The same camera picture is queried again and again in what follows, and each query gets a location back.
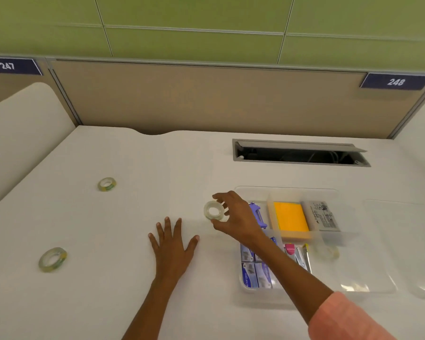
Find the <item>clear tape roll white core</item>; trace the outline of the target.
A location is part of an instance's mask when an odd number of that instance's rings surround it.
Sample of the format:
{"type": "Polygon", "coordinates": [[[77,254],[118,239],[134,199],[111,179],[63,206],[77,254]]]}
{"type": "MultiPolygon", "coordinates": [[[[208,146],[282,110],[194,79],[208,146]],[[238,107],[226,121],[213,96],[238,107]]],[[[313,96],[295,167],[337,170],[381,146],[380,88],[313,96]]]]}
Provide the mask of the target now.
{"type": "Polygon", "coordinates": [[[206,202],[204,205],[204,217],[210,221],[226,222],[230,217],[226,202],[219,202],[217,200],[206,202]]]}

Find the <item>large tape roll green core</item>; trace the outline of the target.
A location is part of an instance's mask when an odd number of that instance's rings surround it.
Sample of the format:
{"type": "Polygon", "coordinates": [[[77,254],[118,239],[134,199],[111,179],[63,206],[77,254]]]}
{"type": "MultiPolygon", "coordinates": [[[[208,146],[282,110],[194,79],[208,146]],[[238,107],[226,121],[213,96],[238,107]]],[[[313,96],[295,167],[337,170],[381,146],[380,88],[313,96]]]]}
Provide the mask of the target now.
{"type": "Polygon", "coordinates": [[[59,269],[68,257],[68,252],[61,247],[47,250],[39,259],[38,268],[44,273],[59,269]]]}

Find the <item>person's left forearm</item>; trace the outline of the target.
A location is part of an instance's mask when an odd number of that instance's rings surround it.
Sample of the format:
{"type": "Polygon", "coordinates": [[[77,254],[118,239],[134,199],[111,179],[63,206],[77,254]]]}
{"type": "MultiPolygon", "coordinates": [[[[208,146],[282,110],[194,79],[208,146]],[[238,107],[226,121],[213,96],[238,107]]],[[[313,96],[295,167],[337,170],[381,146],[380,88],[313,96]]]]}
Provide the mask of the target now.
{"type": "Polygon", "coordinates": [[[158,340],[170,297],[178,279],[155,278],[121,340],[158,340]]]}

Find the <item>white labelled small box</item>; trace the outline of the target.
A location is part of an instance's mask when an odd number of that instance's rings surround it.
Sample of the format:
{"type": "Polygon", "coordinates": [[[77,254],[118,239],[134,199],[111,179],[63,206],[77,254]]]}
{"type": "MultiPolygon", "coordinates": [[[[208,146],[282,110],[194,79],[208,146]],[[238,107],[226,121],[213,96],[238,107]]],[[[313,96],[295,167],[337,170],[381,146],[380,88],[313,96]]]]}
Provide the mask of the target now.
{"type": "Polygon", "coordinates": [[[340,232],[338,223],[325,201],[302,201],[307,226],[312,232],[340,232]]]}

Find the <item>yellow sticky note pad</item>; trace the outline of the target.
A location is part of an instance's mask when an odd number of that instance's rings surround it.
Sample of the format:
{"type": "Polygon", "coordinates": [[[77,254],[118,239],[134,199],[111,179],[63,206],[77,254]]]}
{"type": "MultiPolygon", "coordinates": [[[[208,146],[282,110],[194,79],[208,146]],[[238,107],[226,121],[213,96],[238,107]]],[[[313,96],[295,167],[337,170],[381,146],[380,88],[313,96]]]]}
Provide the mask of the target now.
{"type": "Polygon", "coordinates": [[[284,240],[310,240],[312,234],[300,204],[273,202],[272,228],[278,230],[284,240]]]}

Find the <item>clear plastic storage box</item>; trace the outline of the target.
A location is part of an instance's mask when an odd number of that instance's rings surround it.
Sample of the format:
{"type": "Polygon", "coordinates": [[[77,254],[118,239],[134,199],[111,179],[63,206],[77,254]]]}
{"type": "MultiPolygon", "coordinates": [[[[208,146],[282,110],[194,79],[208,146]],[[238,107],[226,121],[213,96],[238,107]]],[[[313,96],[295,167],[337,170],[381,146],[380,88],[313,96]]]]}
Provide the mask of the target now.
{"type": "Polygon", "coordinates": [[[261,207],[261,215],[267,228],[263,229],[284,254],[284,244],[308,244],[312,274],[335,291],[343,292],[352,298],[360,299],[372,295],[391,294],[396,291],[395,284],[387,274],[378,252],[363,234],[362,226],[355,210],[335,189],[322,188],[276,188],[240,186],[236,193],[244,200],[261,207]],[[320,259],[315,252],[317,245],[327,245],[318,241],[283,240],[280,234],[271,228],[267,208],[268,199],[274,201],[301,202],[303,200],[323,200],[330,205],[340,228],[346,232],[355,232],[357,237],[347,241],[344,246],[337,246],[340,257],[334,261],[320,259]]]}

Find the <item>dark blue number sign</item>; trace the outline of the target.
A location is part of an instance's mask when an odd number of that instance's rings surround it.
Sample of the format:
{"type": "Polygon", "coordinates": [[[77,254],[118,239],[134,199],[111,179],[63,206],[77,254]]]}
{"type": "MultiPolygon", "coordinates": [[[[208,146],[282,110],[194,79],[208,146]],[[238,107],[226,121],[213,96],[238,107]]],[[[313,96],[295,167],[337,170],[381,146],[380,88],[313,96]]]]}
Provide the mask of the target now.
{"type": "Polygon", "coordinates": [[[425,74],[369,72],[359,87],[363,89],[420,91],[425,87],[425,74]]]}
{"type": "Polygon", "coordinates": [[[43,76],[36,60],[32,58],[0,57],[1,74],[20,74],[43,76]]]}

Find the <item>purple plastic staple remover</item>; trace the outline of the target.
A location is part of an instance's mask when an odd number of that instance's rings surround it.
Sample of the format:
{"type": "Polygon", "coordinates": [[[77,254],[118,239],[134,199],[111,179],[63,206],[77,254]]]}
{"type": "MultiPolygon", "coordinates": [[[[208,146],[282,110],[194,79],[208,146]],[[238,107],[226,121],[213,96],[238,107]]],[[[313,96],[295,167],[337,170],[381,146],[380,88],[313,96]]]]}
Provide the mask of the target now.
{"type": "Polygon", "coordinates": [[[264,219],[261,215],[261,207],[254,202],[249,203],[249,207],[251,208],[252,214],[254,215],[259,227],[261,229],[266,229],[267,224],[264,222],[264,219]]]}

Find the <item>white side divider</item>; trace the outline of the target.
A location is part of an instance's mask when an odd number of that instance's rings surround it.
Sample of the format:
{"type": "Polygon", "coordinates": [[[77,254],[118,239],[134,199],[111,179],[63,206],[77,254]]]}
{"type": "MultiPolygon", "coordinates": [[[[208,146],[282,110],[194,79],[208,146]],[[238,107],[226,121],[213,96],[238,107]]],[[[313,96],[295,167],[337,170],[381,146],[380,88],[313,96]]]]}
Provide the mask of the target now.
{"type": "Polygon", "coordinates": [[[42,82],[0,102],[0,201],[75,125],[53,89],[42,82]]]}
{"type": "Polygon", "coordinates": [[[425,165],[425,104],[395,137],[395,142],[414,159],[425,165]]]}

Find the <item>person's left hand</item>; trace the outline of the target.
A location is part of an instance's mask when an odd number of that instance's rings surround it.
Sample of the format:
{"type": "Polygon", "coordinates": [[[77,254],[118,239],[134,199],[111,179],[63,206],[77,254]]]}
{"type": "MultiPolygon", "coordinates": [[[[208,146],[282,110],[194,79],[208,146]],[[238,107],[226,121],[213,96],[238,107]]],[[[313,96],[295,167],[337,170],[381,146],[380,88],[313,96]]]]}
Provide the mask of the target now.
{"type": "Polygon", "coordinates": [[[182,219],[176,220],[170,243],[164,242],[164,223],[157,223],[156,231],[158,238],[155,238],[159,244],[159,252],[155,254],[155,278],[180,280],[193,259],[185,254],[187,247],[184,246],[182,239],[182,219]]]}

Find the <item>person's right hand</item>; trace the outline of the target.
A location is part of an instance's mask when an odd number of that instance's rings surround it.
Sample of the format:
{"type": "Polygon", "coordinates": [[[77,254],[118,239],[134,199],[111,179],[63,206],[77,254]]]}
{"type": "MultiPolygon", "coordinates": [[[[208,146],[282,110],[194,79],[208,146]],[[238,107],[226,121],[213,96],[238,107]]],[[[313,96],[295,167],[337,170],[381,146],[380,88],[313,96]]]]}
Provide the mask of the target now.
{"type": "Polygon", "coordinates": [[[235,191],[216,193],[214,200],[226,202],[230,222],[233,223],[234,234],[227,234],[249,249],[256,249],[258,244],[265,239],[265,234],[257,224],[249,204],[235,191]]]}

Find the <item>person's right forearm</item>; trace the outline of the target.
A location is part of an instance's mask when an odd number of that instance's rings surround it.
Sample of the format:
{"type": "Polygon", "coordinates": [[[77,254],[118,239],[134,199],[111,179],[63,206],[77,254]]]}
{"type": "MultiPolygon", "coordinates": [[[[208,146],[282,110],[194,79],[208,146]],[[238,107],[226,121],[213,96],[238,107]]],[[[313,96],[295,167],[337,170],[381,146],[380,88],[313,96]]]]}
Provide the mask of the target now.
{"type": "Polygon", "coordinates": [[[301,268],[265,234],[251,237],[248,247],[268,265],[307,325],[333,291],[301,268]]]}

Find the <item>silver metal stapler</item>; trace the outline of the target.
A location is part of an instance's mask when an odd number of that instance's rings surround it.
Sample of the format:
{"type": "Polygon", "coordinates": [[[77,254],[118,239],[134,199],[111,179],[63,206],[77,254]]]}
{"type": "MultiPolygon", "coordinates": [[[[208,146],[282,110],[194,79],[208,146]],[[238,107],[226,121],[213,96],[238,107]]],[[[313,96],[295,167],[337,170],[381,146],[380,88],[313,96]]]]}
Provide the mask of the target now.
{"type": "Polygon", "coordinates": [[[295,245],[295,259],[302,268],[312,274],[308,244],[295,245]]]}

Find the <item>beige desk partition panel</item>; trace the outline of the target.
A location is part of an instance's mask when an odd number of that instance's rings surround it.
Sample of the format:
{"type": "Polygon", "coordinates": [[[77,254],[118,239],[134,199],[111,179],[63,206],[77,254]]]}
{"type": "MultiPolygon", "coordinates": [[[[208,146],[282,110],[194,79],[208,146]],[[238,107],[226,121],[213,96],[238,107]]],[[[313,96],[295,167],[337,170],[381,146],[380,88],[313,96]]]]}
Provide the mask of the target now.
{"type": "Polygon", "coordinates": [[[362,72],[56,60],[81,124],[171,131],[387,139],[425,102],[361,88],[362,72]]]}

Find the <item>clear plastic box lid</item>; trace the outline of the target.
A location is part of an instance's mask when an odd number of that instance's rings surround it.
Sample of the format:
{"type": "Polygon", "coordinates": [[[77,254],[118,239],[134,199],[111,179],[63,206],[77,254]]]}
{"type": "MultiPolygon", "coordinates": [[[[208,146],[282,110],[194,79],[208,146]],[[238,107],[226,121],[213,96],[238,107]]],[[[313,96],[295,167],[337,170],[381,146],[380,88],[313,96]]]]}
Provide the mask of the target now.
{"type": "Polygon", "coordinates": [[[363,203],[408,290],[425,299],[425,204],[363,203]]]}

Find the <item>pink sleeve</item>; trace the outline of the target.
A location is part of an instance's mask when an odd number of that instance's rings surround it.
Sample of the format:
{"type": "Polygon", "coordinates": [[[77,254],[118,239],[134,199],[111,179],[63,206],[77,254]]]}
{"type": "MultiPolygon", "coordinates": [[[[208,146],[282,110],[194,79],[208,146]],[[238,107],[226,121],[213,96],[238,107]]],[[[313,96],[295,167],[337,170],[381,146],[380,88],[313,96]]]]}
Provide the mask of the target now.
{"type": "Polygon", "coordinates": [[[344,294],[334,292],[308,323],[310,340],[397,340],[344,294]]]}

